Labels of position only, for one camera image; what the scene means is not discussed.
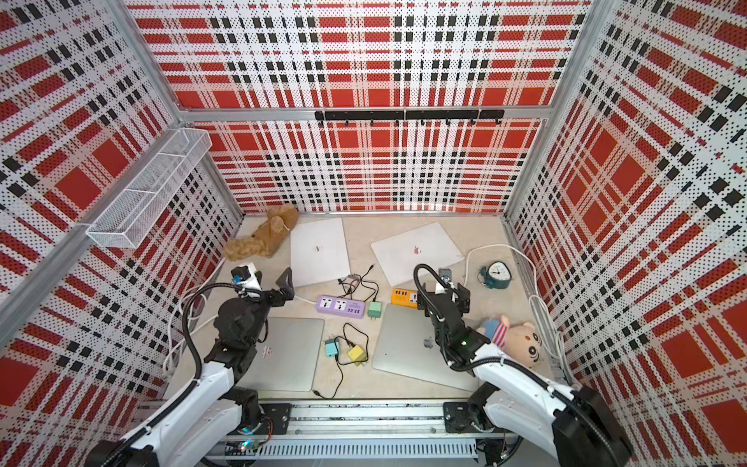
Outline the pink charger adapter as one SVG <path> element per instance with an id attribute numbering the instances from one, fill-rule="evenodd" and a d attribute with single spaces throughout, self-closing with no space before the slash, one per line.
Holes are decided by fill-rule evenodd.
<path id="1" fill-rule="evenodd" d="M 344 280 L 340 283 L 342 288 L 346 291 L 353 290 L 355 291 L 358 287 L 358 275 L 357 274 L 350 274 L 349 276 L 346 276 Z"/>

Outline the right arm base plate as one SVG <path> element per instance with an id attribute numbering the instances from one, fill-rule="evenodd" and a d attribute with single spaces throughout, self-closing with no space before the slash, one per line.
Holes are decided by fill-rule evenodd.
<path id="1" fill-rule="evenodd" d="M 443 404 L 445 432 L 449 434 L 494 433 L 496 428 L 489 421 L 484 408 L 469 402 L 445 402 Z"/>

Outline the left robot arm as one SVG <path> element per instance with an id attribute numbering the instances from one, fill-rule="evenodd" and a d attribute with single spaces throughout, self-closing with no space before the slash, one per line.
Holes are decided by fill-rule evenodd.
<path id="1" fill-rule="evenodd" d="M 225 301 L 214 321 L 218 337 L 201 356 L 191 334 L 185 344 L 195 362 L 194 377 L 149 418 L 120 440 L 101 441 L 88 466 L 195 466 L 227 435 L 241 429 L 272 428 L 256 390 L 238 386 L 268 338 L 268 315 L 295 298 L 293 272 L 284 270 L 274 289 L 261 287 L 252 265 L 231 272 Z"/>

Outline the green charger adapter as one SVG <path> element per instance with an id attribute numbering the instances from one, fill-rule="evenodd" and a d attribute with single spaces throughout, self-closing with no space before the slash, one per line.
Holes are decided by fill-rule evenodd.
<path id="1" fill-rule="evenodd" d="M 371 303 L 369 303 L 367 315 L 371 319 L 380 319 L 382 315 L 382 311 L 383 311 L 383 306 L 381 302 L 371 301 Z"/>

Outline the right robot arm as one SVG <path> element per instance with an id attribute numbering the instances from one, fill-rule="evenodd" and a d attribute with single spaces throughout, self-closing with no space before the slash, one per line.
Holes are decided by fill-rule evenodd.
<path id="1" fill-rule="evenodd" d="M 414 282 L 418 307 L 430 318 L 449 369 L 483 382 L 468 401 L 469 414 L 515 433 L 562 466 L 624 466 L 632 460 L 628 434 L 597 391 L 555 383 L 511 358 L 465 323 L 469 290 L 436 281 L 438 292 Z"/>

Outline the yellow charger adapter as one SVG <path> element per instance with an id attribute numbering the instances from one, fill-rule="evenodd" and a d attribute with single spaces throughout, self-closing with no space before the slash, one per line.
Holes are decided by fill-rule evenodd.
<path id="1" fill-rule="evenodd" d="M 354 348 L 350 348 L 347 352 L 347 356 L 349 360 L 354 363 L 362 363 L 365 362 L 368 359 L 367 351 L 364 350 L 361 346 L 354 346 Z"/>

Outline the teal charger adapter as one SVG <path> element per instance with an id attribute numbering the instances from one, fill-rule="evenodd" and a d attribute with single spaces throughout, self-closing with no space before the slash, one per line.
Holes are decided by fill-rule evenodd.
<path id="1" fill-rule="evenodd" d="M 327 357 L 338 358 L 340 355 L 340 344 L 338 343 L 338 339 L 334 338 L 326 340 L 326 342 L 324 342 L 324 350 Z"/>

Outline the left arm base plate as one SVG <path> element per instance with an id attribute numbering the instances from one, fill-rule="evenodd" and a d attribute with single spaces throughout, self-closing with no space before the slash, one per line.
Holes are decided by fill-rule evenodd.
<path id="1" fill-rule="evenodd" d="M 285 435 L 291 420 L 290 403 L 258 403 L 242 409 L 235 435 Z"/>

